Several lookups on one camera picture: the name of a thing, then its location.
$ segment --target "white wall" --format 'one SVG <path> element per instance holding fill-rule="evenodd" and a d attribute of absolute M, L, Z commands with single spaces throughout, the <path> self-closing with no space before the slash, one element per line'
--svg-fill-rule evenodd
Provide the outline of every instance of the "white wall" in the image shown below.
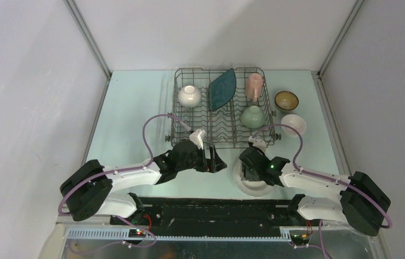
<path fill-rule="evenodd" d="M 0 1 L 0 258 L 37 258 L 104 84 L 63 1 Z"/>
<path fill-rule="evenodd" d="M 77 1 L 111 69 L 317 70 L 355 0 Z"/>
<path fill-rule="evenodd" d="M 405 258 L 405 1 L 366 1 L 324 83 L 354 169 L 391 198 L 393 258 Z"/>

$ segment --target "white tabletop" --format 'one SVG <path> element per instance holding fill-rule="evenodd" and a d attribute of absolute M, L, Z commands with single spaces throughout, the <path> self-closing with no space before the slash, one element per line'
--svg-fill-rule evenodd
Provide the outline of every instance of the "white tabletop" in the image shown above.
<path fill-rule="evenodd" d="M 304 118 L 307 130 L 303 135 L 304 148 L 298 164 L 339 174 L 311 72 L 264 72 L 271 101 L 282 90 L 291 91 L 299 98 L 299 106 L 292 113 Z M 104 166 L 127 167 L 149 158 L 142 141 L 142 126 L 153 115 L 171 112 L 173 84 L 174 71 L 114 71 L 87 159 L 98 159 Z M 271 107 L 277 111 L 274 121 L 279 123 L 284 114 L 273 103 Z M 171 119 L 167 118 L 157 118 L 148 124 L 146 138 L 154 156 L 172 148 L 164 140 L 170 133 L 170 124 Z M 270 159 L 281 156 L 291 160 L 299 147 L 299 140 L 288 137 L 279 127 L 276 131 L 282 133 L 282 140 L 269 146 L 266 155 Z M 231 176 L 234 162 L 242 149 L 217 151 L 228 168 L 216 174 L 186 170 L 167 183 L 137 186 L 123 191 L 138 196 L 212 199 L 291 199 L 296 193 L 311 194 L 309 191 L 277 186 L 265 197 L 250 197 L 238 189 Z"/>

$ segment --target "dish rack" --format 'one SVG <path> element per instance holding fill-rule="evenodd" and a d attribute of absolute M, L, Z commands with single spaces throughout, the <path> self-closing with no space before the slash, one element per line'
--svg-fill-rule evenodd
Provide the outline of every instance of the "dish rack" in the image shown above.
<path fill-rule="evenodd" d="M 236 93 L 234 97 L 223 107 L 211 111 L 209 108 L 210 87 L 213 80 L 223 74 L 226 70 L 205 70 L 199 67 L 180 68 L 175 72 L 174 95 L 172 115 L 182 119 L 193 129 L 202 128 L 206 130 L 205 143 L 217 144 L 216 148 L 247 148 L 248 137 L 255 134 L 258 129 L 250 129 L 242 125 L 240 117 L 244 110 L 257 105 L 266 116 L 264 125 L 273 123 L 273 115 L 267 83 L 264 71 L 258 67 L 238 67 L 234 69 L 236 74 Z M 264 79 L 264 85 L 257 101 L 248 99 L 245 96 L 245 83 L 252 73 L 259 73 Z M 182 87 L 192 85 L 201 91 L 201 103 L 194 108 L 183 107 L 178 101 L 178 94 Z M 277 139 L 275 128 L 271 127 L 262 131 L 259 135 L 267 145 L 272 145 Z M 175 120 L 172 120 L 170 135 L 166 137 L 172 146 L 182 139 L 189 138 L 186 129 Z"/>

